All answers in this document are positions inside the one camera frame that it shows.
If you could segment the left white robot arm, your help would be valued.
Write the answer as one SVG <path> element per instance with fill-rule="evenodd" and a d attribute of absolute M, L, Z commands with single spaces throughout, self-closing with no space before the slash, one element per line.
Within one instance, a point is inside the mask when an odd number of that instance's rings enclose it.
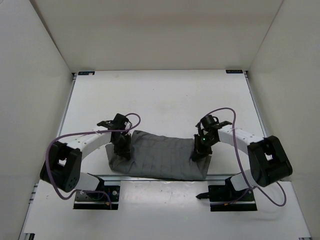
<path fill-rule="evenodd" d="M 89 131 L 68 133 L 51 141 L 45 152 L 40 179 L 51 184 L 60 199 L 69 200 L 75 193 L 94 200 L 106 198 L 102 178 L 81 171 L 82 161 L 95 150 L 113 145 L 116 155 L 129 160 L 131 134 L 136 126 L 127 115 L 117 113 L 112 120 L 103 120 Z"/>

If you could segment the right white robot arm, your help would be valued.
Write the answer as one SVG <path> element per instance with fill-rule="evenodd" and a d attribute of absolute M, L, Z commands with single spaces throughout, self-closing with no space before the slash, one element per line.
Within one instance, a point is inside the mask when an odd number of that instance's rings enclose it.
<path fill-rule="evenodd" d="M 229 121 L 220 122 L 208 114 L 195 126 L 198 133 L 194 136 L 194 162 L 212 154 L 212 146 L 217 143 L 234 147 L 238 156 L 241 151 L 248 156 L 249 169 L 240 168 L 240 173 L 229 177 L 224 187 L 224 195 L 236 200 L 243 190 L 266 187 L 293 173 L 292 165 L 280 142 L 274 136 L 261 137 L 235 128 Z"/>

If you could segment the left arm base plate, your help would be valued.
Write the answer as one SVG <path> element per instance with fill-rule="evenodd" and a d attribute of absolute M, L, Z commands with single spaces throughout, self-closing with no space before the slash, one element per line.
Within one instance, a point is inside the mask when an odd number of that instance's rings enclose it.
<path fill-rule="evenodd" d="M 73 209 L 116 211 L 119 208 L 120 190 L 120 182 L 104 183 L 104 192 L 109 196 L 111 202 L 102 193 L 76 193 Z"/>

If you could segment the grey pleated skirt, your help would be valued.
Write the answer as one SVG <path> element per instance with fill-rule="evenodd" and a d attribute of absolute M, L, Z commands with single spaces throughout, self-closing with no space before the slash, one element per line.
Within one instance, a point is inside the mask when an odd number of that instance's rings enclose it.
<path fill-rule="evenodd" d="M 210 155 L 192 161 L 192 138 L 158 136 L 140 130 L 131 135 L 130 160 L 115 155 L 113 144 L 107 144 L 105 149 L 110 169 L 128 176 L 202 181 L 211 162 Z"/>

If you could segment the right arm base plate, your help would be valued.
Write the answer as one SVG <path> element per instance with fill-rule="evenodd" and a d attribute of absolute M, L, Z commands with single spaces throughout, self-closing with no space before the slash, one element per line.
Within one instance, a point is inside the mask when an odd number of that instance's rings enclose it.
<path fill-rule="evenodd" d="M 255 212 L 258 210 L 253 190 L 245 188 L 235 190 L 231 179 L 224 185 L 208 186 L 208 191 L 196 195 L 198 200 L 209 199 L 211 212 Z"/>

